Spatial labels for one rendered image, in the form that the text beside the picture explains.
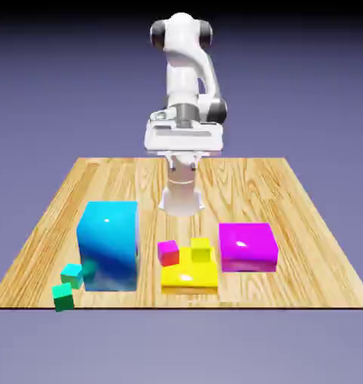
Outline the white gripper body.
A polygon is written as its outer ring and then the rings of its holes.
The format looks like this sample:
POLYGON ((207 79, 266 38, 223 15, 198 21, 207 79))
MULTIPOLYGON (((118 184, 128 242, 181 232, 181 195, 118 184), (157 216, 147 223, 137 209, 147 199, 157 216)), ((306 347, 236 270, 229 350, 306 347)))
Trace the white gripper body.
POLYGON ((144 146, 148 152, 196 152, 216 154, 222 151, 223 126, 192 121, 192 127, 181 128, 174 120, 147 121, 144 146))

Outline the small yellow cube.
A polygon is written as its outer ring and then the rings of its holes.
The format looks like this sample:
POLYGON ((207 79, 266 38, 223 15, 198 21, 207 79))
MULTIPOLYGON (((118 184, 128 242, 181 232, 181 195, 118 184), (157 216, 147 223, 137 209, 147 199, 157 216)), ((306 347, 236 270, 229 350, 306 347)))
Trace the small yellow cube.
POLYGON ((211 245, 208 238, 190 239, 191 259, 194 263, 208 263, 211 260, 211 245))

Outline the small magenta cube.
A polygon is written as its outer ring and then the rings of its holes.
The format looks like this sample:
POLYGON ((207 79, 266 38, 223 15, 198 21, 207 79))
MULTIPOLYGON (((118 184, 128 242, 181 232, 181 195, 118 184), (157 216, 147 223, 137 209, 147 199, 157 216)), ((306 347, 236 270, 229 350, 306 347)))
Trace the small magenta cube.
POLYGON ((163 267, 179 264, 179 246, 176 241, 159 241, 157 243, 157 258, 163 267))

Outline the small cyan cube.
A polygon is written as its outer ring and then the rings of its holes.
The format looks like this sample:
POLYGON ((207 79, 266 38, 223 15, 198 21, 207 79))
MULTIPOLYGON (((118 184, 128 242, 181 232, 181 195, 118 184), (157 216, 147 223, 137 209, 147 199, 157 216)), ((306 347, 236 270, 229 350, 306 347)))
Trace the small cyan cube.
POLYGON ((63 284, 69 283, 75 290, 79 290, 83 284, 83 270, 80 264, 68 263, 60 274, 63 284))

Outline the small green cube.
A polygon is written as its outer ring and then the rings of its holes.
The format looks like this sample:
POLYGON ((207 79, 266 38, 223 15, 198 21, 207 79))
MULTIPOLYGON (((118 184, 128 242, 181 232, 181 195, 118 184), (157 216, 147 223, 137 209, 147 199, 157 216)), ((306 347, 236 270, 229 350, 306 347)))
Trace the small green cube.
POLYGON ((52 298, 55 311, 67 311, 74 309, 74 297, 70 283, 62 283, 52 287, 52 298))

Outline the large magenta box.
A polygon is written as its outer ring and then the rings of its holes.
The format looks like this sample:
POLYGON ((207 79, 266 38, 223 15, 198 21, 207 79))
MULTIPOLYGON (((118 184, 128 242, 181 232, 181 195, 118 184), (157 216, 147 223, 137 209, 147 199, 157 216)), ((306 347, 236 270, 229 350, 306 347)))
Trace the large magenta box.
POLYGON ((269 223, 219 223, 223 272, 275 272, 279 248, 269 223))

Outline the large cyan box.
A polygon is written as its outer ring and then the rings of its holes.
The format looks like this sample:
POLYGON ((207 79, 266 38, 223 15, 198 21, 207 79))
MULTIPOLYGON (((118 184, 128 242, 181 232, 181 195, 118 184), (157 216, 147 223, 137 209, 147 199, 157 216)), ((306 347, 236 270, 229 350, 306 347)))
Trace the large cyan box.
POLYGON ((82 276, 89 292, 133 292, 139 274, 136 201, 90 201, 76 228, 82 276))

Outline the large yellow box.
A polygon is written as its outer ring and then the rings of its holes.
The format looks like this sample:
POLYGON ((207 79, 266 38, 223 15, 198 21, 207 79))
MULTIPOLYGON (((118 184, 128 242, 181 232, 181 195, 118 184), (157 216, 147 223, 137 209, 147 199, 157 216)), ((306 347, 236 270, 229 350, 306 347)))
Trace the large yellow box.
POLYGON ((179 264, 161 268, 161 292, 164 294, 217 294, 218 264, 210 247, 206 261, 193 261, 192 250, 181 247, 179 264))

